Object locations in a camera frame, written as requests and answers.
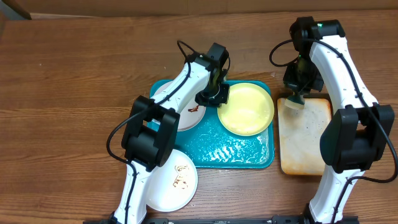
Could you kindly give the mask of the green and yellow sponge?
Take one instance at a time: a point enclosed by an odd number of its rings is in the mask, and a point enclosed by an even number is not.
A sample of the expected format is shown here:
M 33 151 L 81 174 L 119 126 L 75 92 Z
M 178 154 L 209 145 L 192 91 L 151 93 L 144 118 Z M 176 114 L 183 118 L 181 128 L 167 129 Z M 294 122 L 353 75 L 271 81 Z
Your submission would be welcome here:
M 293 110 L 303 110 L 305 107 L 305 100 L 303 95 L 290 95 L 286 98 L 284 105 Z

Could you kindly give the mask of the yellow-green plate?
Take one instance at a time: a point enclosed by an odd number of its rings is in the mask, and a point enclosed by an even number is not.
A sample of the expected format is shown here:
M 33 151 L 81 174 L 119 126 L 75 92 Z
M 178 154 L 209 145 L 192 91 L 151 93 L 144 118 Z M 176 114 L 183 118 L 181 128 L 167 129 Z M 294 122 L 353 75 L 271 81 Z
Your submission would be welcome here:
M 271 95 L 253 83 L 230 86 L 228 101 L 217 109 L 221 124 L 239 136 L 253 136 L 269 127 L 274 117 Z

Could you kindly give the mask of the white plate with brown stain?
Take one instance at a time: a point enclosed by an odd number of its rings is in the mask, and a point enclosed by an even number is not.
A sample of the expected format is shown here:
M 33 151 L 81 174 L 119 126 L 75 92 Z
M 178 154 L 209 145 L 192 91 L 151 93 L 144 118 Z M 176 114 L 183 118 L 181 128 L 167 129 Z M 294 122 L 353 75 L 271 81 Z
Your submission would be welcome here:
M 198 186 L 198 173 L 192 160 L 173 150 L 167 162 L 151 177 L 147 205 L 160 212 L 174 212 L 186 206 Z

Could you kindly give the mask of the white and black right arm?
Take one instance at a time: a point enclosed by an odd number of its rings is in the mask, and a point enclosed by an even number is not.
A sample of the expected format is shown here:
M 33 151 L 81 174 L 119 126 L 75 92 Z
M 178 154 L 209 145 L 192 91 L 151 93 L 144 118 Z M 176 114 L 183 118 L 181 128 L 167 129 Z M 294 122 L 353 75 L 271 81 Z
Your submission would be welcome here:
M 334 115 L 320 137 L 325 170 L 318 190 L 307 205 L 303 223 L 358 223 L 343 209 L 358 180 L 389 147 L 395 113 L 380 105 L 363 83 L 348 50 L 346 34 L 337 20 L 299 17 L 289 29 L 298 57 L 286 64 L 283 82 L 293 91 L 287 104 L 303 108 L 304 95 L 325 87 Z

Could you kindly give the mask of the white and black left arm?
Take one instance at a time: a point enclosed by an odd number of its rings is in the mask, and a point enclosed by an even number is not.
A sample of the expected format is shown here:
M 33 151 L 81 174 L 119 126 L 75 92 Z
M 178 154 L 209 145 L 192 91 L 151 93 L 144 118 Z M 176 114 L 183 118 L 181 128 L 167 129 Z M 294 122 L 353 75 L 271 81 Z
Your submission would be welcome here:
M 180 113 L 191 99 L 200 106 L 226 103 L 229 86 L 224 83 L 230 63 L 227 50 L 194 52 L 185 57 L 180 74 L 152 98 L 136 98 L 129 117 L 109 134 L 108 144 L 120 128 L 125 150 L 121 162 L 127 174 L 119 207 L 108 223 L 141 223 L 146 216 L 146 194 L 154 172 L 170 157 L 177 137 Z

